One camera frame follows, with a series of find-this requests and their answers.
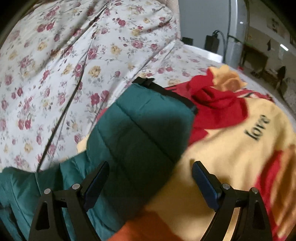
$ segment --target rose print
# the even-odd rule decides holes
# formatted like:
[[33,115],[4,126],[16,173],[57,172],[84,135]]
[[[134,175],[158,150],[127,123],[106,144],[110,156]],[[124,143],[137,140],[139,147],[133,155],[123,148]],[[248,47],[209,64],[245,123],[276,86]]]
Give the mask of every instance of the rose print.
[[27,98],[25,99],[25,104],[23,106],[23,110],[24,111],[28,111],[29,110],[31,100],[32,100],[32,97],[30,97],[29,99],[27,99]]
[[9,55],[9,58],[8,60],[14,60],[14,58],[17,56],[17,52],[16,50],[14,50],[10,55]]
[[79,134],[74,136],[74,141],[76,142],[76,144],[78,144],[81,141],[81,137]]
[[172,71],[174,71],[172,67],[167,67],[165,70],[166,70],[167,72],[172,72]]
[[10,85],[12,82],[12,76],[11,75],[5,75],[5,84]]
[[73,70],[73,74],[76,76],[76,77],[80,77],[81,75],[81,72],[82,72],[82,65],[81,64],[77,64]]
[[92,94],[91,95],[91,105],[96,105],[100,102],[100,96],[98,93]]
[[55,49],[55,50],[51,50],[50,51],[50,57],[52,57],[52,58],[55,58],[55,57],[57,57],[59,54],[60,54],[60,49]]
[[142,11],[144,11],[144,8],[142,8],[141,6],[137,6],[136,10],[138,13],[141,13]]
[[178,79],[174,79],[174,80],[169,80],[168,82],[168,86],[173,86],[173,85],[177,85],[177,84],[180,84],[180,80]]
[[77,28],[77,29],[74,30],[73,36],[76,37],[79,34],[81,34],[81,32],[82,32],[81,28]]
[[83,86],[83,83],[80,82],[80,83],[79,83],[79,86],[78,86],[78,90],[82,90],[82,86]]
[[5,119],[0,119],[0,131],[5,131],[6,129],[6,120]]
[[24,147],[24,150],[25,150],[26,153],[30,153],[33,150],[33,147],[32,147],[31,144],[26,143],[25,147]]
[[42,139],[41,139],[40,133],[36,136],[36,142],[38,143],[38,145],[42,144]]
[[24,121],[23,120],[18,121],[18,127],[19,127],[20,130],[24,129]]
[[65,56],[68,56],[73,50],[73,46],[72,45],[69,45],[64,53],[64,57]]
[[21,96],[22,94],[23,94],[22,88],[19,87],[19,88],[17,89],[17,95],[18,95],[18,96]]
[[121,27],[124,27],[126,25],[126,22],[124,20],[121,20],[119,19],[118,20],[118,24],[121,26]]
[[42,51],[42,50],[45,49],[46,47],[47,47],[47,43],[42,41],[42,42],[38,45],[37,50],[38,50],[38,51]]
[[69,74],[69,72],[72,70],[72,65],[67,64],[66,68],[64,69],[62,74]]
[[101,34],[106,34],[108,33],[108,29],[104,28],[102,31],[101,31]]
[[111,53],[112,54],[118,55],[118,54],[120,54],[120,52],[121,52],[121,49],[118,48],[116,45],[111,46]]
[[74,132],[77,132],[77,130],[78,130],[78,124],[76,123],[76,122],[74,122],[73,124],[72,124],[72,130],[74,131]]
[[164,72],[165,72],[165,69],[164,68],[160,68],[160,69],[158,69],[158,71],[157,71],[159,74],[163,74]]
[[41,33],[41,32],[43,32],[45,30],[45,28],[46,28],[46,25],[45,24],[40,24],[38,26],[38,28],[37,28],[37,32],[38,33]]
[[144,18],[144,19],[143,19],[143,22],[144,22],[144,23],[150,23],[150,20],[149,20],[148,18]]
[[120,76],[120,71],[116,71],[114,74],[115,77],[119,77]]
[[59,41],[59,34],[56,34],[56,35],[54,36],[54,41],[55,41],[55,42]]
[[207,69],[204,69],[204,68],[199,68],[198,69],[200,72],[203,72],[203,73],[206,73],[207,72]]
[[87,16],[92,16],[94,14],[94,8],[93,7],[90,7],[87,12],[86,12],[86,15]]
[[157,50],[157,44],[151,44],[150,46],[152,51],[156,51]]
[[65,93],[59,93],[57,97],[58,97],[59,105],[61,106],[66,100]]
[[197,59],[194,59],[194,58],[191,58],[191,59],[189,59],[191,62],[193,62],[193,63],[199,63],[199,61],[197,60]]
[[19,35],[20,35],[19,30],[15,30],[15,31],[11,32],[9,35],[10,42],[15,41]]
[[45,92],[44,92],[44,96],[45,96],[45,97],[48,97],[49,94],[50,94],[50,88],[47,88],[47,89],[45,90]]
[[43,73],[43,80],[46,80],[46,78],[48,77],[48,75],[50,74],[50,71],[49,70],[46,70],[46,71],[44,71],[44,73]]
[[42,154],[38,154],[37,157],[36,157],[36,159],[37,159],[37,162],[40,163],[40,161],[42,159]]
[[21,168],[25,164],[25,160],[23,160],[20,155],[17,155],[15,157],[15,164],[17,165],[17,168]]
[[104,11],[104,14],[106,15],[106,16],[110,16],[110,9],[109,8],[106,8],[105,9],[105,11]]
[[190,77],[190,74],[188,74],[187,72],[183,72],[182,75],[185,77]]
[[107,101],[108,100],[108,97],[109,97],[109,91],[106,91],[106,90],[102,91],[102,93],[101,93],[101,100],[102,101]]
[[141,49],[143,47],[143,42],[140,40],[134,40],[131,42],[131,45],[136,49]]
[[31,63],[32,59],[29,59],[29,56],[24,57],[20,62],[20,67],[25,68]]
[[94,66],[89,70],[89,75],[97,78],[99,74],[101,73],[101,67],[100,66]]
[[55,153],[56,148],[57,148],[57,147],[56,147],[54,144],[51,144],[51,145],[49,146],[49,148],[48,148],[47,153],[48,153],[49,155],[53,156],[54,153]]
[[91,59],[95,59],[96,58],[96,54],[98,52],[98,48],[97,47],[94,47],[94,48],[90,48],[89,49],[89,53],[88,53],[88,58],[89,60]]
[[139,30],[139,29],[133,29],[132,31],[131,31],[131,34],[133,35],[133,36],[138,36],[138,35],[140,35],[140,33],[141,33],[141,31]]
[[55,22],[49,23],[49,24],[46,26],[46,30],[47,30],[47,31],[51,30],[51,29],[54,27],[54,23],[55,23]]
[[2,100],[2,101],[1,101],[1,106],[2,106],[2,109],[3,109],[3,110],[6,110],[7,107],[8,107],[8,103],[7,103],[7,101],[6,101],[6,100]]
[[91,39],[93,39],[96,36],[97,32],[93,32],[93,34],[91,35]]
[[55,16],[56,10],[51,10],[48,12],[48,14],[45,15],[44,19],[45,20],[50,20],[53,16]]

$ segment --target teal padded fabric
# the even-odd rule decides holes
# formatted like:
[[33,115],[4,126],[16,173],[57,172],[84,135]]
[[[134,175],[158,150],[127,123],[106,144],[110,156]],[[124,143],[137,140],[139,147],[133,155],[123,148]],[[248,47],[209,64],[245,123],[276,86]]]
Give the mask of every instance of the teal padded fabric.
[[[100,118],[85,152],[39,173],[15,168],[0,173],[1,219],[8,230],[18,225],[28,239],[35,208],[46,188],[68,189],[107,161],[110,175],[87,214],[100,238],[108,239],[169,179],[188,145],[193,119],[182,102],[132,84]],[[17,223],[7,218],[8,212]],[[75,240],[67,209],[63,214],[70,238]]]

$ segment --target orange fabric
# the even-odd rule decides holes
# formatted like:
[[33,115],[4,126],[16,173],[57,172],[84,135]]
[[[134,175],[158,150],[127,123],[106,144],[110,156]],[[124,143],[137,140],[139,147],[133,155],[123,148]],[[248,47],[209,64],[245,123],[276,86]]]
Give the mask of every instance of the orange fabric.
[[155,212],[142,211],[108,241],[182,241]]
[[[146,210],[157,212],[171,231],[184,241],[200,240],[214,215],[191,177],[194,160],[200,160],[209,173],[215,174],[221,183],[227,182],[235,189],[248,191],[256,184],[274,152],[285,150],[291,143],[296,143],[289,119],[274,103],[252,98],[245,98],[245,101],[249,117],[236,126],[207,129],[208,135],[187,149],[170,180],[146,206]],[[274,173],[273,180],[276,180],[278,172],[286,166],[282,165],[281,159],[279,160],[278,171]],[[287,168],[284,170],[286,171],[283,174],[289,180],[285,180],[285,183],[291,183],[288,186],[294,188],[294,177],[287,175]],[[284,185],[282,180],[284,181],[279,176],[279,182]],[[274,182],[263,184],[264,188],[272,190]],[[284,203],[285,198],[279,192],[276,199],[282,199],[281,203]],[[289,202],[287,210],[295,207],[295,204]],[[293,212],[284,212],[287,217],[282,220],[275,217],[274,226],[281,227],[284,220],[291,220],[291,223],[296,220]],[[225,241],[231,239],[237,215],[238,212],[235,210]],[[276,236],[278,240],[285,237],[279,228],[274,237]]]
[[280,169],[274,180],[270,194],[270,204],[277,233],[280,237],[289,235],[296,225],[296,157],[295,145],[283,151]]
[[237,91],[244,88],[247,83],[243,82],[238,73],[229,69],[228,65],[222,65],[220,68],[209,68],[214,75],[214,88],[220,91]]

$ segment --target floral bedspread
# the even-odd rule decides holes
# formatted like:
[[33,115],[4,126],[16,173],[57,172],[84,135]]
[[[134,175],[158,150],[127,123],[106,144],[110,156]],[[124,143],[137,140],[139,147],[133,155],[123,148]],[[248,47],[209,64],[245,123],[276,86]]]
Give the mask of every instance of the floral bedspread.
[[0,49],[0,171],[36,171],[76,145],[136,76],[163,87],[204,74],[157,1],[59,0],[36,5]]

